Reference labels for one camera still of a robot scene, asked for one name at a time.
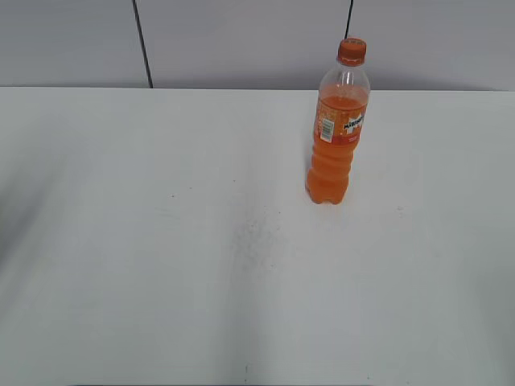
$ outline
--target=bottle base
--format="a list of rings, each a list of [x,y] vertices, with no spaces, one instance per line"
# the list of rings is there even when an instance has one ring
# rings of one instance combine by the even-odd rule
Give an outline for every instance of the bottle base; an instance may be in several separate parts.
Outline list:
[[[314,203],[332,203],[337,205],[344,200],[348,179],[338,182],[321,181],[312,170],[307,174],[306,192]]]

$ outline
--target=brand logo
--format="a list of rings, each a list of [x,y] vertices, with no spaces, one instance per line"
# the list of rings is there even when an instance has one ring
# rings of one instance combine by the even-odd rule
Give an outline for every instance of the brand logo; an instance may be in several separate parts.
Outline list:
[[[350,118],[344,129],[347,131],[347,134],[352,134],[361,125],[363,125],[363,116],[360,114],[358,118]]]

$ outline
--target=bottle label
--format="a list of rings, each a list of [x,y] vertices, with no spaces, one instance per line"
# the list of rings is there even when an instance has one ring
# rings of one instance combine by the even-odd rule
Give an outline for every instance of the bottle label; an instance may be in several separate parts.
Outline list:
[[[335,145],[346,145],[359,140],[366,109],[366,105],[359,109],[334,109],[319,100],[315,136]]]

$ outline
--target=orange liquid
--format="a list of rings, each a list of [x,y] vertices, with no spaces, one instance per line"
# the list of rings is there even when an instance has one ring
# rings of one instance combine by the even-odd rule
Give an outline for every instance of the orange liquid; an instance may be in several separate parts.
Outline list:
[[[319,95],[319,103],[325,105],[324,108],[338,110],[343,117],[352,117],[360,109],[365,114],[368,101],[369,95],[364,89],[348,84],[328,86]],[[340,203],[348,187],[348,174],[359,135],[352,142],[345,141],[346,137],[334,135],[329,143],[320,139],[315,123],[314,139],[306,189],[315,203]]]

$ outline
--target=barcode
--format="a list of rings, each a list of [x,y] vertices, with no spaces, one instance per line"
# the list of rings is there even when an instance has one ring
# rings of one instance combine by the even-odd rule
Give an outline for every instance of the barcode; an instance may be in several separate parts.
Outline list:
[[[322,120],[322,133],[320,134],[320,138],[325,142],[332,141],[332,135],[335,132],[335,122],[329,121],[328,119]]]

